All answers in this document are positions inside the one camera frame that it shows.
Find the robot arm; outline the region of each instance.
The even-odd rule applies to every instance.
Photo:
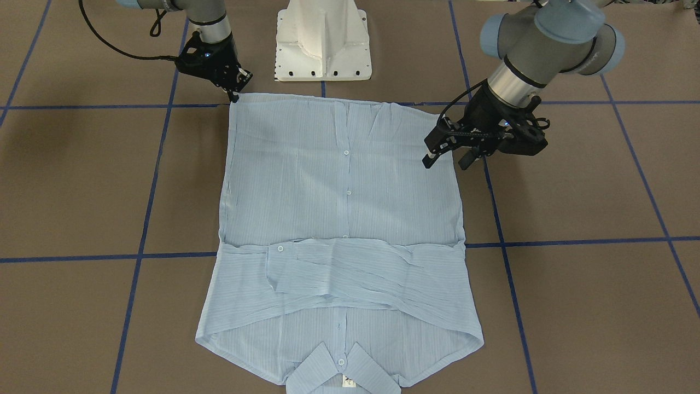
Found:
[[[196,30],[175,60],[183,73],[210,80],[231,102],[253,74],[241,67],[223,0],[117,0],[129,8],[185,11]]]
[[[558,73],[602,74],[622,58],[624,39],[604,23],[605,15],[599,9],[608,3],[549,0],[544,6],[535,2],[514,15],[490,18],[482,30],[482,49],[503,61],[488,79],[472,88],[479,90],[462,119],[453,123],[444,116],[461,97],[440,115],[425,138],[426,168],[441,154],[459,147],[469,148],[459,161],[463,170],[496,150],[528,156],[542,151],[547,146],[544,130],[549,121],[533,114],[542,102],[537,94]]]

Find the brown floor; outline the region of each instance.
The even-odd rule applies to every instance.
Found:
[[[151,39],[152,12],[85,2],[121,48],[180,45],[184,15]],[[230,2],[247,91],[433,113],[498,64],[479,49],[486,18],[524,6],[357,0],[374,75],[322,87],[272,80],[286,4]],[[545,90],[550,146],[458,172],[486,344],[406,394],[700,393],[700,29],[678,3],[606,13],[625,58]],[[225,95],[112,52],[75,1],[3,1],[0,25],[0,393],[283,393],[194,342]]]

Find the light blue shirt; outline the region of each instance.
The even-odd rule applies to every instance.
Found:
[[[421,162],[435,120],[241,95],[197,343],[288,394],[399,393],[481,347],[452,160]]]

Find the blue tape line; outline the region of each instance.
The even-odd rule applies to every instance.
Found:
[[[25,75],[25,70],[27,69],[27,64],[29,63],[29,58],[32,56],[32,52],[34,52],[34,46],[36,46],[36,41],[39,39],[39,34],[41,33],[41,29],[43,29],[44,22],[46,22],[46,15],[48,15],[48,9],[51,7],[51,0],[48,0],[46,2],[46,7],[44,7],[44,11],[41,14],[41,20],[39,21],[39,26],[36,28],[36,33],[34,33],[34,38],[31,40],[31,45],[29,45],[29,50],[27,51],[27,55],[24,57],[24,62],[22,62],[22,66],[20,67],[20,72],[17,73],[17,78],[15,79],[15,84],[12,86],[12,91],[10,91],[10,97],[7,98],[7,104],[5,104],[5,108],[2,111],[2,115],[0,115],[0,126],[2,126],[3,122],[5,121],[5,117],[7,116],[7,112],[10,109],[10,106],[12,105],[12,100],[15,98],[15,94],[17,92],[17,87],[20,85],[20,81],[22,80],[22,76]]]
[[[133,260],[137,254],[96,254],[85,256],[47,256],[47,257],[5,257],[0,258],[0,264],[8,263],[41,263],[45,261],[87,261],[87,260]]]
[[[649,101],[634,101],[634,100],[625,100],[625,101],[612,101],[615,104],[700,104],[700,100],[649,100]]]
[[[144,253],[143,259],[175,259],[179,257],[216,257],[216,252],[175,252],[175,253]]]
[[[700,240],[700,236],[686,236],[686,237],[671,237],[672,241],[684,241],[684,240]]]
[[[180,49],[184,48],[185,41],[187,39],[187,30],[189,26],[189,21],[185,20],[185,27],[182,31],[182,39],[180,42]],[[158,183],[158,169],[160,167],[160,158],[163,155],[163,146],[165,145],[165,137],[167,136],[168,125],[170,123],[170,114],[172,113],[173,100],[175,99],[175,88],[177,87],[178,71],[175,70],[173,74],[173,81],[170,87],[170,98],[168,99],[168,110],[165,113],[165,121],[163,122],[163,131],[160,136],[160,145],[158,147],[158,155],[155,159],[155,169],[153,170],[153,181],[150,185],[150,194],[148,196],[148,205],[146,206],[146,217],[143,220],[143,233],[141,234],[141,242],[139,243],[139,254],[144,253],[144,248],[146,246],[146,236],[148,234],[148,222],[151,219],[151,211],[153,209],[153,199],[155,197],[155,187]],[[124,317],[124,327],[122,328],[122,338],[119,342],[119,352],[117,353],[117,362],[114,366],[114,377],[112,378],[112,388],[110,390],[111,394],[116,394],[117,384],[119,383],[119,374],[122,369],[122,360],[124,359],[124,349],[127,343],[127,335],[129,334],[129,324],[131,323],[131,314],[134,308],[134,298],[136,296],[136,288],[139,284],[139,273],[141,272],[141,262],[143,259],[139,258],[136,260],[136,265],[134,266],[134,277],[132,278],[132,286],[129,291],[129,301],[127,303],[127,312]]]
[[[462,41],[459,39],[459,31],[457,30],[457,21],[454,17],[454,7],[452,6],[452,0],[447,2],[449,6],[449,16],[452,19],[452,29],[454,30],[454,39],[457,42],[457,52],[459,53],[459,62],[462,64],[462,74],[464,75],[464,84],[467,89],[469,89],[469,75],[467,74],[467,64],[464,62],[464,55],[462,53]]]
[[[467,74],[467,67],[466,63],[464,61],[464,56],[462,54],[462,44],[459,39],[459,31],[457,30],[457,22],[454,17],[454,8],[452,6],[452,0],[449,0],[448,2],[449,5],[449,14],[450,17],[452,18],[452,28],[454,30],[454,38],[457,42],[457,49],[459,51],[459,60],[462,64],[462,72],[464,73],[464,83],[467,88],[470,87],[469,84],[469,76]],[[486,163],[486,160],[484,159],[484,176],[486,177],[486,185],[489,188],[489,193],[491,194],[491,204],[493,205],[493,218],[496,220],[496,229],[498,230],[498,240],[500,241],[501,245],[504,243],[504,238],[503,238],[503,230],[501,228],[501,219],[498,216],[498,207],[496,206],[496,196],[494,195],[494,188],[491,185],[491,177],[489,175],[489,167]],[[530,387],[532,389],[533,394],[537,394],[537,383],[535,382],[535,372],[533,371],[532,368],[532,362],[530,360],[530,350],[528,349],[527,345],[527,338],[525,337],[525,328],[523,326],[522,318],[520,316],[520,306],[518,304],[518,297],[515,292],[515,284],[513,282],[513,277],[511,274],[510,270],[510,261],[508,260],[508,251],[506,250],[505,246],[501,246],[501,254],[503,255],[503,264],[505,265],[505,272],[508,276],[508,286],[510,287],[510,298],[512,299],[513,302],[513,309],[515,311],[515,319],[517,320],[518,323],[518,331],[520,333],[520,341],[522,343],[523,347],[523,354],[525,356],[525,363],[527,365],[527,372],[528,376],[530,377]]]
[[[582,100],[582,101],[543,101],[542,104],[549,105],[572,105],[572,104],[610,104],[610,101],[605,100]]]
[[[651,187],[649,186],[649,182],[647,181],[647,177],[644,175],[644,170],[642,170],[642,165],[639,163],[639,159],[637,158],[637,153],[634,151],[634,147],[632,146],[632,140],[629,138],[629,134],[627,133],[627,128],[624,127],[624,122],[622,121],[622,117],[620,116],[620,111],[617,110],[617,104],[615,104],[615,101],[613,100],[613,94],[610,92],[610,87],[608,86],[608,82],[606,81],[605,76],[601,75],[601,80],[603,81],[603,87],[605,88],[605,91],[608,94],[608,97],[610,98],[610,101],[612,102],[612,109],[615,111],[615,117],[617,117],[617,122],[619,123],[620,129],[622,129],[622,134],[624,135],[624,140],[627,142],[627,147],[629,148],[629,153],[632,155],[632,159],[634,160],[634,165],[637,166],[637,171],[639,171],[639,176],[642,178],[642,183],[644,183],[644,189],[647,191],[647,195],[649,196],[649,200],[652,203],[652,207],[654,208],[654,212],[656,213],[657,219],[659,220],[659,224],[661,225],[661,229],[664,232],[664,235],[666,236],[666,240],[668,242],[668,247],[671,249],[671,254],[673,255],[673,259],[675,260],[675,265],[678,267],[678,271],[680,272],[680,276],[683,279],[683,282],[685,284],[685,288],[688,291],[688,295],[690,296],[690,299],[693,303],[693,306],[695,307],[695,312],[697,313],[698,317],[700,318],[700,305],[698,305],[698,300],[695,297],[695,292],[693,292],[693,288],[690,285],[690,281],[688,280],[687,275],[685,274],[685,269],[683,268],[683,264],[681,264],[680,259],[678,258],[678,253],[676,252],[676,247],[673,246],[673,239],[671,238],[671,235],[669,234],[669,230],[666,228],[666,223],[664,222],[664,218],[661,215],[661,210],[659,209],[659,206],[656,203],[656,199],[654,198],[654,194],[652,193]]]
[[[228,104],[173,104],[172,108],[214,108]],[[13,105],[9,109],[139,109],[168,108],[168,104],[105,104],[105,105]]]
[[[505,273],[508,277],[508,286],[510,287],[510,297],[513,301],[513,309],[515,310],[515,320],[518,323],[518,331],[520,332],[520,341],[523,347],[523,353],[525,355],[525,363],[527,364],[527,373],[530,377],[530,387],[533,394],[537,394],[537,383],[535,382],[535,372],[532,368],[532,361],[530,360],[530,350],[527,345],[527,338],[525,337],[525,327],[523,325],[522,317],[520,315],[520,305],[518,303],[518,296],[515,292],[515,282],[513,281],[513,275],[510,270],[510,260],[508,259],[508,251],[505,246],[505,241],[503,237],[503,228],[501,227],[501,219],[498,216],[498,206],[496,205],[496,195],[494,194],[494,186],[491,183],[491,175],[489,174],[489,165],[486,158],[484,161],[484,176],[486,177],[486,185],[489,188],[489,194],[491,194],[491,204],[493,205],[493,219],[496,221],[496,230],[498,232],[498,239],[500,240],[501,247],[500,252],[503,255],[503,263],[505,265]]]
[[[700,236],[671,237],[673,242],[699,241]],[[483,249],[489,247],[523,247],[523,246],[561,246],[561,245],[602,245],[610,243],[652,243],[667,242],[665,237],[649,238],[604,238],[584,240],[532,240],[523,242],[484,242],[465,243],[468,249]],[[39,263],[45,261],[101,261],[101,260],[133,260],[133,259],[173,259],[181,257],[216,257],[216,252],[170,252],[143,254],[94,254],[76,256],[37,256],[37,257],[2,257],[0,264]]]
[[[326,83],[321,82],[321,97],[326,96]],[[582,105],[582,104],[612,104],[611,101],[603,100],[581,100],[581,101],[543,101],[543,104],[549,105]],[[700,104],[700,100],[668,100],[668,101],[615,101],[615,104]],[[449,104],[448,101],[424,101],[424,102],[395,102],[395,104],[404,107],[420,107],[426,105],[435,105],[444,107]],[[228,103],[219,104],[173,104],[172,108],[216,108],[220,105],[228,105]],[[455,105],[467,105],[467,102],[456,102]],[[167,108],[168,104],[105,104],[105,105],[11,105],[9,107],[0,107],[3,110],[31,110],[31,109],[138,109],[138,108]]]

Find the folded shirt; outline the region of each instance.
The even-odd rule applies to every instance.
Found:
[[[421,162],[435,121],[241,95],[195,340],[289,394],[399,393],[476,351],[452,161]]]

